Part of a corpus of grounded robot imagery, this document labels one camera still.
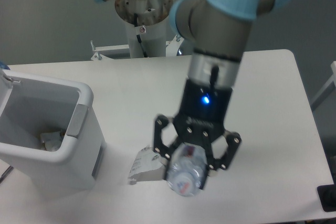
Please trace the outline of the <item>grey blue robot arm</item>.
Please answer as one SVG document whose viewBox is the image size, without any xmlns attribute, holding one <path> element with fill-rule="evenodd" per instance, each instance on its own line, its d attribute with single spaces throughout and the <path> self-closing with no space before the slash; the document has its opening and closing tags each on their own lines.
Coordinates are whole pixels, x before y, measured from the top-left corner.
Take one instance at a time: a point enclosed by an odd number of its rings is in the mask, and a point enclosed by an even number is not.
<svg viewBox="0 0 336 224">
<path fill-rule="evenodd" d="M 166 160 L 169 187 L 194 196 L 210 172 L 229 168 L 241 143 L 224 128 L 224 118 L 252 24 L 290 0 L 114 1 L 132 58 L 165 56 L 165 33 L 153 30 L 164 21 L 193 43 L 180 108 L 172 118 L 155 119 L 153 149 Z"/>
</svg>

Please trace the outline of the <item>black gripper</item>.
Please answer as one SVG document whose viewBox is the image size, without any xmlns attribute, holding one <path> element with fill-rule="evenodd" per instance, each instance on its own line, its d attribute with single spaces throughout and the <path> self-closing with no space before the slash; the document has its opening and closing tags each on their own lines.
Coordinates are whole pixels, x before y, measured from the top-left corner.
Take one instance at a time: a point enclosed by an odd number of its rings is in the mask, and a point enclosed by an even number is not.
<svg viewBox="0 0 336 224">
<path fill-rule="evenodd" d="M 168 178 L 174 152 L 182 143 L 199 145 L 205 150 L 205 173 L 200 190 L 204 190 L 211 172 L 229 169 L 242 142 L 239 133 L 225 130 L 224 118 L 232 95 L 232 88 L 211 88 L 190 79 L 186 81 L 180 109 L 175 117 L 159 114 L 154 120 L 153 148 L 164 160 L 163 179 Z M 177 137 L 167 146 L 162 132 L 173 124 Z M 220 158 L 213 155 L 212 143 L 222 136 L 227 144 Z"/>
</svg>

